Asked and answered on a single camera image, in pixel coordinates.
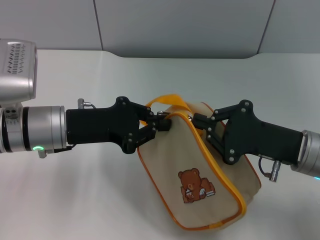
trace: canvas bag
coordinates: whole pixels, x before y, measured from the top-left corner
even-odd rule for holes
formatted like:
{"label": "canvas bag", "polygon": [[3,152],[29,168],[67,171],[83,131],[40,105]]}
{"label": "canvas bag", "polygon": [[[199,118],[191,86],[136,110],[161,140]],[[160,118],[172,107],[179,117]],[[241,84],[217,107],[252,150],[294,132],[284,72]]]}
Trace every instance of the canvas bag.
{"label": "canvas bag", "polygon": [[[193,126],[194,113],[210,117],[213,109],[176,94],[160,96],[147,106],[155,102],[170,105],[166,112],[171,129],[157,132],[137,151],[172,219],[186,230],[221,229],[239,220],[261,182],[245,155],[234,165],[225,164],[206,141],[205,131]],[[218,136],[224,128],[217,124]]]}

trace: white tabletop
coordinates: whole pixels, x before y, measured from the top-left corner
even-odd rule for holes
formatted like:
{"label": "white tabletop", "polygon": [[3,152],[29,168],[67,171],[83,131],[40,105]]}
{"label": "white tabletop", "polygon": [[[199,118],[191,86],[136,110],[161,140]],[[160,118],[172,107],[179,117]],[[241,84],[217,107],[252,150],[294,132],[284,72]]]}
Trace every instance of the white tabletop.
{"label": "white tabletop", "polygon": [[[223,108],[248,99],[258,118],[320,133],[320,54],[248,59],[139,59],[101,51],[39,50],[37,97],[24,106],[77,108],[84,98],[109,107],[116,97],[145,104],[178,93]],[[258,169],[258,158],[249,155]],[[263,167],[270,170],[272,162]],[[320,181],[283,165],[278,183],[262,177],[247,214],[224,230],[180,229],[138,155],[113,143],[77,145],[45,159],[0,157],[1,240],[316,240]]]}

